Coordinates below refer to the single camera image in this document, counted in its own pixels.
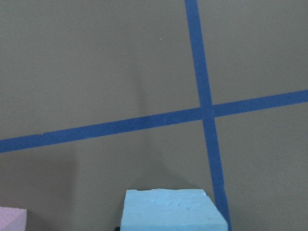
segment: tape line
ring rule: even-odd
[[[206,69],[205,51],[197,0],[185,0],[185,6],[215,202],[217,209],[227,221],[229,230],[231,231],[228,200],[224,189],[224,177],[215,125],[214,107],[212,104]]]
[[[215,117],[308,102],[308,90],[214,105]]]
[[[115,122],[70,128],[0,141],[0,153],[45,145],[78,141],[99,136],[162,127],[201,119],[200,108],[144,116]]]

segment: pink foam block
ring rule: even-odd
[[[27,210],[0,207],[0,231],[25,231]]]

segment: foam block top surface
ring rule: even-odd
[[[126,192],[121,231],[226,231],[227,227],[201,189]]]
[[[7,230],[20,216],[26,216],[25,209],[0,207],[0,231]]]

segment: light blue foam block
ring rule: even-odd
[[[227,231],[202,189],[127,190],[121,231]]]

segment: gray surface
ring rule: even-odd
[[[216,119],[233,228],[307,230],[308,103]]]
[[[0,183],[0,205],[29,210],[27,231],[113,231],[126,189],[213,198],[200,121],[1,154]]]
[[[182,1],[0,2],[0,139],[199,106]]]
[[[308,89],[306,1],[199,1],[214,103]],[[183,1],[0,2],[0,139],[199,106]],[[307,104],[217,118],[236,231],[306,230]],[[0,154],[27,231],[119,225],[126,189],[203,188],[202,123]]]
[[[308,89],[308,1],[199,1],[213,103]]]

